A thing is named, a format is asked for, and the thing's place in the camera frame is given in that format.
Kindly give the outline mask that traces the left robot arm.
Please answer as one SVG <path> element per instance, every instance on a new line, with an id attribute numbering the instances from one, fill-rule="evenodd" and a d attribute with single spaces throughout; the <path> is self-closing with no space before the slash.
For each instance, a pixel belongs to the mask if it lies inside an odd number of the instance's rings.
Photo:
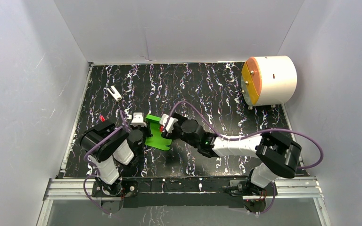
<path id="1" fill-rule="evenodd" d="M 150 124 L 132 122 L 130 131 L 117 128 L 111 120 L 100 122 L 80 135 L 78 145 L 85 150 L 86 159 L 98 170 L 98 185 L 110 196 L 122 190 L 120 172 L 116 166 L 135 166 L 142 154 L 147 138 L 152 137 Z"/>

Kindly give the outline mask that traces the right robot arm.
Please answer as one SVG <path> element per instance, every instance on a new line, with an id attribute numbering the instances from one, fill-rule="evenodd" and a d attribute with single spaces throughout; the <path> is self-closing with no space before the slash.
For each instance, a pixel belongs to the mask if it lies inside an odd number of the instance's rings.
<path id="1" fill-rule="evenodd" d="M 180 114 L 163 115 L 162 137 L 180 139 L 207 158 L 224 156 L 257 157 L 261 164 L 252 169 L 245 183 L 231 185 L 232 194 L 260 194 L 277 178 L 294 178 L 301 145 L 278 131 L 242 139 L 207 132 L 196 120 Z"/>

